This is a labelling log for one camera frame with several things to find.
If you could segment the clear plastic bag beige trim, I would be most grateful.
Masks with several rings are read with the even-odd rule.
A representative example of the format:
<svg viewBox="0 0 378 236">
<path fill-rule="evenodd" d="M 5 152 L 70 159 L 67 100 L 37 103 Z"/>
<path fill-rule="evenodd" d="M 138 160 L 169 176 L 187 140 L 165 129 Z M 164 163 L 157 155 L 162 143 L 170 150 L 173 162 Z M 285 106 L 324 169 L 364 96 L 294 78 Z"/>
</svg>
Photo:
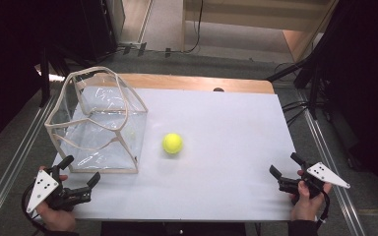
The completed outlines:
<svg viewBox="0 0 378 236">
<path fill-rule="evenodd" d="M 136 173 L 148 108 L 105 67 L 70 74 L 44 126 L 72 172 Z"/>
</svg>

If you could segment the white table cover sheet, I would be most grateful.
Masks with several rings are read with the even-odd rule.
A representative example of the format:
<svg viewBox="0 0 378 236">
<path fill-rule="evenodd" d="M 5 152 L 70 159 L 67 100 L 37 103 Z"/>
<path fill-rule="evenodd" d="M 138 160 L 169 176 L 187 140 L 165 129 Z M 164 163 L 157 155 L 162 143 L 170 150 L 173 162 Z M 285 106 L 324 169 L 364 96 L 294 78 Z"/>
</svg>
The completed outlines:
<svg viewBox="0 0 378 236">
<path fill-rule="evenodd" d="M 291 203 L 270 174 L 293 177 L 295 147 L 278 97 L 265 93 L 140 88 L 147 115 L 138 171 L 102 173 L 80 219 L 285 221 Z M 178 134 L 179 153 L 162 148 Z"/>
</svg>

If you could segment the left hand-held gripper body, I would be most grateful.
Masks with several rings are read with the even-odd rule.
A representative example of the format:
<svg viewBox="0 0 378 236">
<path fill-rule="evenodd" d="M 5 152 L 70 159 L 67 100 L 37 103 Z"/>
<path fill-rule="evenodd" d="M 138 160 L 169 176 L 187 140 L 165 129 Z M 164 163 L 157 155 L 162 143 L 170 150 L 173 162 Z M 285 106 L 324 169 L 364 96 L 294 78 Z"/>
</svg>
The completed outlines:
<svg viewBox="0 0 378 236">
<path fill-rule="evenodd" d="M 26 212 L 32 213 L 42 202 L 47 202 L 51 208 L 56 210 L 71 211 L 75 205 L 89 202 L 91 192 L 90 186 L 75 190 L 63 188 L 61 180 L 56 180 L 49 170 L 41 169 L 37 172 L 32 184 Z"/>
</svg>

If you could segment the yellow tennis ball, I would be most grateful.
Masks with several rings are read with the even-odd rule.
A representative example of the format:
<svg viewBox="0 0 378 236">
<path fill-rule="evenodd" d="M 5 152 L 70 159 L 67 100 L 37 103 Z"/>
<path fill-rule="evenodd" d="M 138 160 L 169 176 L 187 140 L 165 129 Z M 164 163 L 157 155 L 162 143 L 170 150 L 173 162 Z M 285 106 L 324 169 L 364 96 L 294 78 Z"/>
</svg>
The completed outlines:
<svg viewBox="0 0 378 236">
<path fill-rule="evenodd" d="M 183 148 L 183 140 L 178 134 L 169 133 L 163 137 L 162 148 L 170 154 L 179 153 Z"/>
</svg>

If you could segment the black cabinet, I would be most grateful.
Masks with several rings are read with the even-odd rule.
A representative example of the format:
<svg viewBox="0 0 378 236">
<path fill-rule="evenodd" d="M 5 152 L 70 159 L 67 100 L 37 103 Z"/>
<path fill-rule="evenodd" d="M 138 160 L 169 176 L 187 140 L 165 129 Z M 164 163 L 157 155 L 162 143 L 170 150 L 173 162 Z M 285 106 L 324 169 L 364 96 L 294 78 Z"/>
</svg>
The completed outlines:
<svg viewBox="0 0 378 236">
<path fill-rule="evenodd" d="M 83 59 L 96 61 L 116 49 L 106 0 L 66 0 L 69 48 Z"/>
</svg>

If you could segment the light wooden shelf unit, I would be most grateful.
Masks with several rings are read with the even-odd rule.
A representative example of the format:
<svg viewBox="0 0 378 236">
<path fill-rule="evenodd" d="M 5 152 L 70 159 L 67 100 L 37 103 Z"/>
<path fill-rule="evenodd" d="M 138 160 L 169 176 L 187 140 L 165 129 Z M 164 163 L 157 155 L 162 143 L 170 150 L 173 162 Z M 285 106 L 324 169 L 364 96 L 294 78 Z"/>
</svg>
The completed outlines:
<svg viewBox="0 0 378 236">
<path fill-rule="evenodd" d="M 331 20 L 339 0 L 183 0 L 181 49 L 185 23 L 201 18 L 212 24 L 282 30 L 294 62 L 305 58 L 319 32 Z"/>
</svg>

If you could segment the dark curtain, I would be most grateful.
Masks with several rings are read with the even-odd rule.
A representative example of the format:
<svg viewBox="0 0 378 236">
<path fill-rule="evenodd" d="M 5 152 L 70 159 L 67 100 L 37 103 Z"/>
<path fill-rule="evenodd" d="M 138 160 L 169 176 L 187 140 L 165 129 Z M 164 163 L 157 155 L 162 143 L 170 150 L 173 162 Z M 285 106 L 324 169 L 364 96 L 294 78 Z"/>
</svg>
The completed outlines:
<svg viewBox="0 0 378 236">
<path fill-rule="evenodd" d="M 378 0 L 340 0 L 324 38 L 326 93 L 356 137 L 348 151 L 378 176 Z"/>
<path fill-rule="evenodd" d="M 56 34 L 73 14 L 76 0 L 0 0 L 0 133 L 40 89 L 45 79 L 35 66 L 46 59 L 67 75 Z"/>
</svg>

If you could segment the person's left hand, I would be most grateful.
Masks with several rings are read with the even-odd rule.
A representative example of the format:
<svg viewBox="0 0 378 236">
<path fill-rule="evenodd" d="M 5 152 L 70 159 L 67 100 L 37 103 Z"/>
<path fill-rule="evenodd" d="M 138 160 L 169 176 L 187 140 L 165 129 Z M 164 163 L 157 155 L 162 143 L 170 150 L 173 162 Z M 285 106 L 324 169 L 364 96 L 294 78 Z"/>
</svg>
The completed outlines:
<svg viewBox="0 0 378 236">
<path fill-rule="evenodd" d="M 35 210 L 41 217 L 42 221 L 44 222 L 44 227 L 48 231 L 75 231 L 76 218 L 72 211 L 55 210 L 49 207 L 46 202 L 40 203 Z"/>
</svg>

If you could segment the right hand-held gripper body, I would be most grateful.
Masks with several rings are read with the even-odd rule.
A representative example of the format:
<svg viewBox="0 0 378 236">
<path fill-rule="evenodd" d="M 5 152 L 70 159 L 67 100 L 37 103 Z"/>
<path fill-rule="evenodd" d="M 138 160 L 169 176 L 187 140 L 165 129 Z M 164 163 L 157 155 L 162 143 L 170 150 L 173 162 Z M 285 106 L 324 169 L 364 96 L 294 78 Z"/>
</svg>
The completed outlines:
<svg viewBox="0 0 378 236">
<path fill-rule="evenodd" d="M 303 181 L 308 187 L 310 198 L 313 199 L 324 191 L 324 185 L 330 183 L 346 189 L 350 188 L 350 184 L 341 178 L 334 171 L 329 169 L 322 162 L 309 164 L 303 162 L 300 164 L 303 174 L 299 179 L 289 179 L 278 173 L 279 190 L 282 192 L 299 195 L 298 183 Z"/>
</svg>

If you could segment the black stand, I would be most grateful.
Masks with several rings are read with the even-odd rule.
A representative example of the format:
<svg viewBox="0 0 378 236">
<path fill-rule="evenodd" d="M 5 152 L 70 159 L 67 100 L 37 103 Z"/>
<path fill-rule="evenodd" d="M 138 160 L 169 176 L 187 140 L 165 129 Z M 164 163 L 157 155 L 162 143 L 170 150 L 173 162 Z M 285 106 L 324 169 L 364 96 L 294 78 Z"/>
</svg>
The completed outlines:
<svg viewBox="0 0 378 236">
<path fill-rule="evenodd" d="M 304 89 L 308 84 L 311 84 L 309 98 L 307 100 L 300 100 L 289 103 L 283 106 L 283 112 L 288 112 L 292 109 L 301 108 L 301 111 L 287 120 L 287 124 L 291 124 L 300 114 L 308 111 L 313 120 L 317 119 L 316 109 L 322 106 L 321 102 L 317 101 L 319 91 L 319 69 L 316 63 L 311 59 L 311 56 L 305 59 L 293 63 L 292 65 L 282 69 L 279 72 L 275 72 L 273 75 L 267 78 L 267 81 L 272 83 L 282 77 L 295 73 L 299 70 L 299 74 L 293 82 L 296 89 Z"/>
<path fill-rule="evenodd" d="M 64 77 L 70 74 L 70 69 L 65 62 L 65 53 L 63 51 L 63 48 L 55 44 L 49 44 L 42 47 L 42 49 L 40 50 L 39 66 L 41 77 L 40 107 L 43 107 L 50 97 L 50 68 L 53 68 L 57 75 Z"/>
</svg>

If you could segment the metal floor rail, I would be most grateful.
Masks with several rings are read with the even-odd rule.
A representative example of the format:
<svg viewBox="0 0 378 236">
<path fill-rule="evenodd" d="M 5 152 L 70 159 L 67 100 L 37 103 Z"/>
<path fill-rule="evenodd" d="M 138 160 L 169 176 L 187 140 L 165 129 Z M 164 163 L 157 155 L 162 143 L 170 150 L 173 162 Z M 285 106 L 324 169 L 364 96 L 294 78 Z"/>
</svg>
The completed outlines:
<svg viewBox="0 0 378 236">
<path fill-rule="evenodd" d="M 0 134 L 0 209 L 53 104 L 53 96 L 42 106 L 33 97 Z"/>
<path fill-rule="evenodd" d="M 304 117 L 318 149 L 322 163 L 330 168 L 335 174 L 341 176 L 338 166 L 322 133 L 319 121 L 316 119 L 315 111 L 307 108 L 304 111 Z M 345 187 L 335 186 L 334 194 L 336 196 L 336 200 L 342 212 L 344 220 L 346 221 L 350 236 L 367 236 L 360 217 L 357 213 L 357 209 L 354 206 L 354 203 L 349 195 L 348 189 Z"/>
</svg>

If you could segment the person's right hand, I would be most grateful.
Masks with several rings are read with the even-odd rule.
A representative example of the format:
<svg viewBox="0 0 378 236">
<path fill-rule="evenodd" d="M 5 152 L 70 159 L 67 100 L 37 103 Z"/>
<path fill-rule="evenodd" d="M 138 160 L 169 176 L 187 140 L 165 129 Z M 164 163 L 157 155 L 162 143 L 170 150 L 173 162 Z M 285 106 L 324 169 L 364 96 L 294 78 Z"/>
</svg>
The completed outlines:
<svg viewBox="0 0 378 236">
<path fill-rule="evenodd" d="M 314 198 L 310 198 L 309 188 L 304 181 L 300 181 L 297 188 L 299 199 L 290 212 L 290 220 L 314 221 L 321 205 L 325 202 L 325 194 L 329 194 L 332 185 L 326 183 L 323 186 L 323 192 Z"/>
</svg>

